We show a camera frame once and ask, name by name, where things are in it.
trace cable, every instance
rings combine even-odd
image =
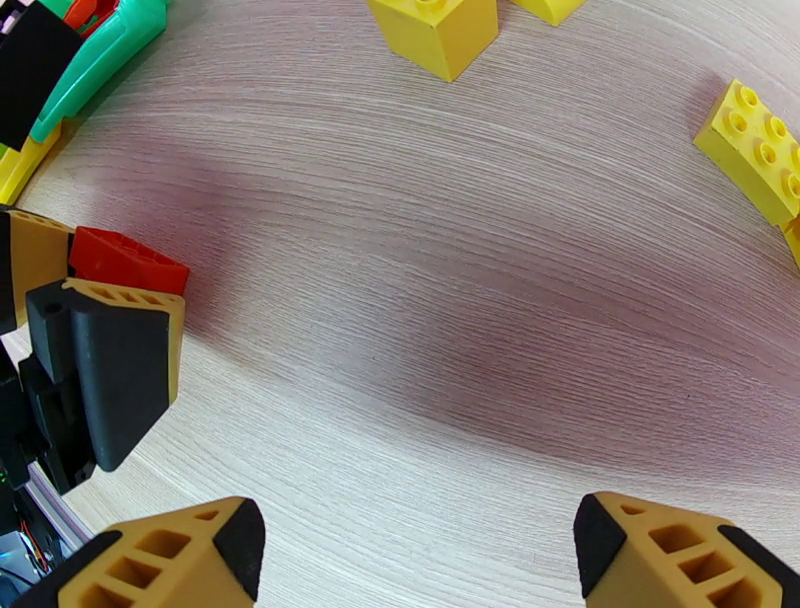
[[[32,582],[30,582],[28,579],[22,578],[16,572],[12,572],[11,570],[9,570],[7,568],[3,568],[2,566],[0,566],[0,572],[5,574],[6,576],[10,576],[11,578],[15,578],[18,581],[25,583],[26,585],[28,585],[28,587],[33,587],[33,583]]]
[[[21,532],[24,536],[28,538],[34,548],[34,559],[39,562],[37,566],[40,570],[44,571],[45,574],[50,572],[50,564],[47,563],[47,558],[45,558],[44,553],[39,548],[39,543],[36,542],[33,534],[31,534],[31,529],[28,527],[28,522],[24,519],[20,519],[20,527],[22,528]]]

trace orange plastic part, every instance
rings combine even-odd
[[[64,22],[73,30],[80,30],[96,18],[81,34],[83,38],[88,38],[117,10],[117,6],[119,0],[75,0],[64,16]]]

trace green plastic piece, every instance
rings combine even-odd
[[[59,19],[64,18],[72,2],[73,0],[39,0],[40,4],[44,4],[50,9],[50,12],[55,13],[56,17]]]
[[[60,8],[62,0],[47,2]],[[167,0],[120,0],[114,13],[83,43],[61,76],[31,137],[42,142],[64,118],[76,116],[109,78],[166,27]]]

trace yellow plastic part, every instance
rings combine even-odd
[[[69,237],[74,230],[55,220],[17,209],[5,211],[11,219],[11,284],[17,327],[28,321],[25,294],[66,278]]]
[[[752,89],[734,80],[694,143],[773,226],[800,213],[800,146]]]
[[[108,306],[166,312],[169,315],[169,402],[177,399],[183,323],[186,316],[186,301],[181,296],[75,278],[64,281],[62,288],[74,289]]]
[[[214,536],[243,498],[116,524],[122,538],[58,594],[59,608],[252,608]]]
[[[367,0],[389,48],[448,82],[497,37],[497,0]]]
[[[780,584],[718,532],[730,521],[611,492],[595,497],[628,538],[587,608],[780,608]]]
[[[33,173],[61,137],[61,124],[39,143],[28,137],[22,150],[8,148],[0,158],[0,205],[13,205]]]
[[[561,25],[586,0],[511,0],[550,25]]]
[[[795,218],[781,226],[781,231],[786,239],[786,244],[789,245],[789,250],[794,256],[794,261],[800,267],[800,218]]]

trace wood grain surface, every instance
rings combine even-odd
[[[499,8],[446,84],[360,0],[175,0],[92,104],[20,205],[193,271],[92,530],[252,496],[276,608],[578,608],[603,489],[800,567],[800,272],[692,146],[734,77],[800,131],[800,3]]]

